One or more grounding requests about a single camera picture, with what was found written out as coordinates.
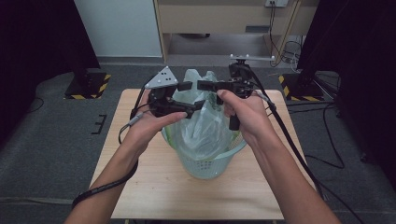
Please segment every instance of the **person's left hand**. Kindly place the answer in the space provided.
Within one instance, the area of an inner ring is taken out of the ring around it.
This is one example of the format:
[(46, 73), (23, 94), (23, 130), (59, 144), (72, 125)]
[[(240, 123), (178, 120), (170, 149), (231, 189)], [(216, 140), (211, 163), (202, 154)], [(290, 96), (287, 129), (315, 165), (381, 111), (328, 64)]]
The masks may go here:
[[(148, 99), (149, 91), (145, 91), (139, 106), (149, 103)], [(128, 148), (137, 148), (139, 155), (146, 150), (149, 141), (151, 141), (162, 127), (178, 122), (187, 117), (187, 113), (185, 112), (176, 112), (157, 118), (148, 110), (148, 105), (139, 108), (136, 115), (144, 113), (143, 117), (129, 129), (128, 133), (122, 140), (122, 144), (124, 146), (127, 146)]]

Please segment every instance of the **gray carpet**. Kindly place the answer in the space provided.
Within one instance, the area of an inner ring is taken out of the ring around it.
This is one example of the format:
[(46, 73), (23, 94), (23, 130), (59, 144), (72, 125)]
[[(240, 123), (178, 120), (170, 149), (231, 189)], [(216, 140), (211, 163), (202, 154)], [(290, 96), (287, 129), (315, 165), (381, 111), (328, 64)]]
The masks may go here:
[[(40, 108), (26, 114), (0, 151), (0, 197), (72, 200), (89, 186), (121, 92), (140, 88), (163, 66), (107, 65), (103, 68), (112, 77), (101, 99), (65, 100), (64, 91), (72, 79), (71, 74), (59, 75), (37, 87), (36, 96), (43, 99), (44, 104), (40, 107), (39, 100), (32, 103), (32, 110)], [(171, 67), (178, 79), (183, 78), (187, 68), (191, 67)], [(227, 67), (196, 68), (201, 75), (210, 70), (219, 79), (228, 78)], [(265, 89), (277, 90), (281, 90), (277, 75), (291, 73), (289, 69), (275, 68), (255, 68), (254, 71)], [(324, 105), (299, 105), (291, 106), (290, 110), (322, 107)], [(335, 114), (335, 109), (329, 109), (326, 120), (346, 168), (336, 169), (308, 158), (309, 166), (365, 223), (396, 223), (395, 191), (378, 166), (360, 162), (357, 144)], [(103, 130), (92, 134), (98, 131), (95, 122), (102, 120), (100, 115), (107, 115)], [(338, 164), (323, 124), (322, 110), (293, 113), (291, 118), (305, 154)], [(329, 197), (327, 203), (344, 223), (358, 223), (341, 203), (324, 192)], [(0, 223), (62, 223), (69, 212), (69, 205), (0, 204)], [(111, 222), (123, 223), (122, 220)]]

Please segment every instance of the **table top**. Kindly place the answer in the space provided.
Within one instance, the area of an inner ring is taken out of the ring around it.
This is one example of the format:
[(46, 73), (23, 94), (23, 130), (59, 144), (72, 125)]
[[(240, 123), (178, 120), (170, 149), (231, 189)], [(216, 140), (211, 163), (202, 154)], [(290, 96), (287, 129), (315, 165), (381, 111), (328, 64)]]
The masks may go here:
[[(120, 128), (128, 122), (139, 91), (123, 91), (92, 182), (119, 146)], [(276, 104), (294, 144), (303, 154), (282, 93), (266, 92)], [(270, 116), (270, 120), (294, 157), (274, 116)], [(299, 167), (314, 186), (300, 164)], [(283, 219), (283, 216), (249, 146), (233, 156), (223, 174), (203, 180), (184, 170), (176, 152), (158, 132), (139, 158), (137, 172), (125, 185), (112, 218), (248, 220)]]

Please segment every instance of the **black curtain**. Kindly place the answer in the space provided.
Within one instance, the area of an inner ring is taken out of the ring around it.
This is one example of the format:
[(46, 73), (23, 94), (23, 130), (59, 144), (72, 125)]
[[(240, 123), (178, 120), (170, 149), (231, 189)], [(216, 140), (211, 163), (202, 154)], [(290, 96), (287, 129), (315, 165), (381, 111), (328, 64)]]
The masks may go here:
[(100, 66), (74, 1), (0, 1), (0, 145), (40, 82), (85, 68)]
[(365, 159), (396, 189), (396, 2), (320, 1), (298, 68), (302, 77), (335, 71), (336, 102)]

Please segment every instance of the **black strap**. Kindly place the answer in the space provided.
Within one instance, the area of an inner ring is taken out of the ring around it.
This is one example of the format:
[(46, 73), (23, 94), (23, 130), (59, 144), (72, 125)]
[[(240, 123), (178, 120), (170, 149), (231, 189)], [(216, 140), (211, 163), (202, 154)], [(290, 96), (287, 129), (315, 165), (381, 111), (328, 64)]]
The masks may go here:
[(74, 207), (76, 207), (76, 205), (78, 203), (84, 201), (85, 199), (91, 197), (92, 195), (95, 195), (97, 193), (103, 192), (103, 191), (105, 191), (107, 189), (115, 188), (116, 186), (118, 186), (120, 184), (123, 184), (126, 181), (128, 181), (134, 175), (134, 173), (136, 172), (138, 163), (139, 163), (139, 160), (136, 161), (136, 164), (132, 168), (131, 172), (129, 172), (129, 174), (127, 174), (125, 177), (121, 178), (120, 180), (117, 180), (117, 181), (111, 182), (109, 184), (103, 185), (101, 187), (98, 187), (98, 188), (95, 188), (95, 189), (90, 189), (90, 190), (87, 190), (87, 191), (85, 191), (83, 193), (80, 193), (77, 196), (77, 198), (73, 201), (72, 209)]

